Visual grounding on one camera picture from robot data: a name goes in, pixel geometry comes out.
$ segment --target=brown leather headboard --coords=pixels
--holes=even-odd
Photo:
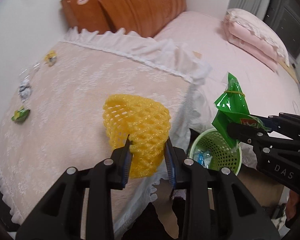
[[[70,27],[90,32],[125,28],[142,37],[155,36],[186,9],[185,0],[62,0]]]

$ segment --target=mattress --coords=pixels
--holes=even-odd
[[[237,77],[251,114],[269,116],[284,112],[300,115],[300,93],[291,76],[281,66],[278,66],[278,73],[274,73],[252,55],[230,44],[219,20],[187,11],[171,21],[154,39],[185,42],[190,50],[202,54],[212,66],[205,84],[200,87],[207,100],[200,109],[201,130],[212,127],[217,113],[214,101],[226,89],[227,72]],[[284,137],[275,132],[270,135]],[[244,164],[255,167],[256,158],[250,147],[242,145],[242,155]]]

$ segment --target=green trash basket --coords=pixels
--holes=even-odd
[[[223,167],[228,167],[238,175],[242,162],[241,148],[238,147],[235,152],[231,152],[229,145],[215,128],[204,131],[196,138],[191,146],[189,158],[193,158],[196,149],[210,150],[212,160],[209,169],[218,171]]]

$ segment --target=yellow wrapper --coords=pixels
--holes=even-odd
[[[127,137],[133,141],[130,178],[152,176],[163,160],[169,137],[169,110],[149,98],[111,95],[103,106],[104,126],[112,149],[123,147]]]

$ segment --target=oval label on headboard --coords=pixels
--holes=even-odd
[[[86,4],[89,0],[77,0],[77,4],[83,5]]]

